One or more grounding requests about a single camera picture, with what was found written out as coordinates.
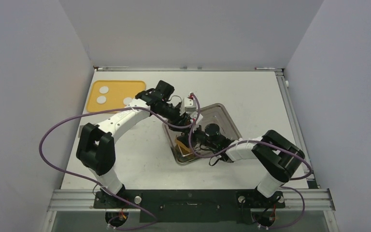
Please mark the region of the wooden rolling pin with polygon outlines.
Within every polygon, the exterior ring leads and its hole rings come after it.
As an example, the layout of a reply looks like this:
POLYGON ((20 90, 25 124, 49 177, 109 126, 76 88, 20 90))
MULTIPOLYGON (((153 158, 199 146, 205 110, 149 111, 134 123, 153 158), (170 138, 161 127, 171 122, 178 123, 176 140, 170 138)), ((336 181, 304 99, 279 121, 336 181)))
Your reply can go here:
POLYGON ((178 140, 175 140, 174 142, 175 142, 174 150, 180 158, 192 157, 192 153, 186 145, 184 145, 181 141, 178 140))

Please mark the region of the stainless steel tray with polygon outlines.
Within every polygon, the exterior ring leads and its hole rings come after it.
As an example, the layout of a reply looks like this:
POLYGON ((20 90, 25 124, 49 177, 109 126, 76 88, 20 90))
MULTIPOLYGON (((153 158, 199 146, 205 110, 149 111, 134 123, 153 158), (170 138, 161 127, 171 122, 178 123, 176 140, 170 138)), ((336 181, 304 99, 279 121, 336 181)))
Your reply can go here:
MULTIPOLYGON (((220 103, 202 107, 200 117, 202 118, 202 121, 200 122, 202 129, 205 129, 208 124, 215 123, 220 127, 221 135, 231 140, 237 140, 242 137, 225 106, 220 103)), ((181 136, 180 132, 170 130, 166 124, 162 124, 162 127, 164 133, 166 134, 174 160, 177 164, 187 165, 199 159, 199 157, 196 157, 190 152, 186 152, 186 150, 180 148, 176 144, 175 139, 178 136, 181 136)))

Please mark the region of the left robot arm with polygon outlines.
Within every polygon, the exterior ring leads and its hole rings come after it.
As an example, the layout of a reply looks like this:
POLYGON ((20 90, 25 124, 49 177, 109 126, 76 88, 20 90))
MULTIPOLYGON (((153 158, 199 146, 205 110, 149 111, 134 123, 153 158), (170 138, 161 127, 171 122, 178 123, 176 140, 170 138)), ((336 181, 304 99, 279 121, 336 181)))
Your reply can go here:
POLYGON ((198 118, 199 105, 193 94, 180 103, 170 103, 174 87, 160 80, 155 88, 139 92, 121 111, 106 120, 83 126, 76 151, 77 159, 94 175, 113 208, 123 205, 125 186, 114 170, 115 143, 140 121, 158 116, 174 131, 188 131, 198 118))

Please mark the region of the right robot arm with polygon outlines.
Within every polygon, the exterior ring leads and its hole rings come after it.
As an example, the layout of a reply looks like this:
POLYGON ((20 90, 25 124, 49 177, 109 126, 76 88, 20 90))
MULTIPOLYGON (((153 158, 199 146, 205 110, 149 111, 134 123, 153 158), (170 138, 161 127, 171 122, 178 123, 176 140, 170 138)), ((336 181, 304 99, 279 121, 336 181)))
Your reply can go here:
POLYGON ((183 133, 176 142, 189 153, 202 157, 194 149, 200 146, 212 153, 209 159, 215 157, 217 161, 234 163, 257 159, 267 171, 254 193, 254 202, 260 207, 270 204, 276 191, 305 163, 303 151, 274 130, 255 139, 232 140, 221 134, 219 125, 211 123, 204 129, 198 127, 183 133))

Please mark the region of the white dough disc right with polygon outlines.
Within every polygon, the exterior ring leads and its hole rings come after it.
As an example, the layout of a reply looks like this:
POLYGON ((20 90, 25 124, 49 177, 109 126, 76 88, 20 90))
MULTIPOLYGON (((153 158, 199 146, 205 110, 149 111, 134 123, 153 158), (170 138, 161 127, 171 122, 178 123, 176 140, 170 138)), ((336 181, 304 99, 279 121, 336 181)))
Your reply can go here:
POLYGON ((130 98, 130 97, 126 97, 126 98, 123 99, 123 104, 125 106, 129 105, 131 102, 132 102, 132 98, 130 98))

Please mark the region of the white dough disc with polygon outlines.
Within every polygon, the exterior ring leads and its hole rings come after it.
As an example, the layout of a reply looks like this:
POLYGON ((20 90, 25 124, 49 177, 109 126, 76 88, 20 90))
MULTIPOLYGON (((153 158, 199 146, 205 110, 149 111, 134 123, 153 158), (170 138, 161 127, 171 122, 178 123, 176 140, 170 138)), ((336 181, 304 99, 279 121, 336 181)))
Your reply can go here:
POLYGON ((130 97, 126 97, 126 98, 123 99, 123 104, 125 106, 129 105, 131 102, 132 102, 132 98, 130 98, 130 97))
POLYGON ((99 88, 100 94, 106 94, 108 93, 108 91, 109 91, 109 88, 107 86, 102 86, 99 88))
POLYGON ((97 104, 104 104, 106 103, 106 101, 107 101, 107 98, 105 96, 99 96, 96 99, 97 104))

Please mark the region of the white dough disc lower left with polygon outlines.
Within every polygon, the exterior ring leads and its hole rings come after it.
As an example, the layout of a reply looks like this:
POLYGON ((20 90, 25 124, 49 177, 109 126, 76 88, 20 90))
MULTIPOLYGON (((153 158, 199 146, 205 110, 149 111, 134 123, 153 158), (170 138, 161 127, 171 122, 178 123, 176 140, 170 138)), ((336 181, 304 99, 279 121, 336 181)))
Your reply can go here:
POLYGON ((96 99, 97 104, 104 104, 106 103, 106 101, 107 101, 107 98, 105 96, 99 96, 96 99))

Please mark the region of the white dough disc upper left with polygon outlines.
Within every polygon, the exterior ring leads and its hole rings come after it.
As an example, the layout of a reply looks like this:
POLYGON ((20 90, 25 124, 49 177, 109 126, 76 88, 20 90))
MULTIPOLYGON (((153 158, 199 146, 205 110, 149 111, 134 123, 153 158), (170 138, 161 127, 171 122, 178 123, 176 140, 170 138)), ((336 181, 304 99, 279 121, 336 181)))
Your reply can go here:
POLYGON ((109 88, 107 86, 102 86, 99 88, 100 94, 106 94, 108 93, 108 91, 109 91, 109 88))

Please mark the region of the yellow plastic tray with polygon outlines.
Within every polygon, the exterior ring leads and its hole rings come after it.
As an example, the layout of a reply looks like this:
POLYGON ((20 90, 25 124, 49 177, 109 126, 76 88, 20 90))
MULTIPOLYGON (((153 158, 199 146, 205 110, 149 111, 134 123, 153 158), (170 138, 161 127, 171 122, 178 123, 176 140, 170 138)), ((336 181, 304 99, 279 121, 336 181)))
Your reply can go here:
POLYGON ((89 113, 123 108, 123 99, 130 97, 134 99, 135 95, 146 89, 146 83, 138 80, 99 80, 92 84, 91 91, 86 103, 86 111, 89 113), (108 93, 100 94, 99 88, 107 86, 108 93), (99 96, 107 98, 106 103, 97 104, 96 99, 99 96))

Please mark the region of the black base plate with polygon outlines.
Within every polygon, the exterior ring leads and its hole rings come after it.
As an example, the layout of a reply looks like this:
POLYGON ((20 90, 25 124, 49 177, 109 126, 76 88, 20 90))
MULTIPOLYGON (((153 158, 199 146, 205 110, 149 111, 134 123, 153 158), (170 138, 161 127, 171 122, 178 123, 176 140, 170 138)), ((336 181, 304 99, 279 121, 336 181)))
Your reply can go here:
POLYGON ((260 216, 267 210, 268 216, 274 208, 285 208, 281 191, 265 198, 253 189, 125 190, 123 198, 151 212, 139 213, 141 223, 155 218, 158 222, 243 223, 251 219, 251 212, 260 216))

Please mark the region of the aluminium frame rail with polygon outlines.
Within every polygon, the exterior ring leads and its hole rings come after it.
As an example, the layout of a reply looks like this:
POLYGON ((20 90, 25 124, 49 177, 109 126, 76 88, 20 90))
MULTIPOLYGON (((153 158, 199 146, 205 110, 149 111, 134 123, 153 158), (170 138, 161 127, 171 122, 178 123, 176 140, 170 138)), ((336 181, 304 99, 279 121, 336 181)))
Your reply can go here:
POLYGON ((310 160, 310 157, 309 157, 306 145, 305 145, 305 141, 304 141, 303 134, 300 128, 300 124, 299 124, 299 121, 295 113, 293 103, 292 103, 292 100, 291 100, 291 97, 288 91, 289 84, 287 80, 285 79, 284 69, 277 69, 277 71, 275 71, 275 76, 276 76, 276 80, 277 80, 277 83, 278 83, 278 86, 279 86, 279 89, 280 89, 280 92, 283 98, 285 110, 288 116, 291 130, 293 132, 296 146, 303 151, 305 155, 304 159, 311 166, 312 165, 311 160, 310 160))

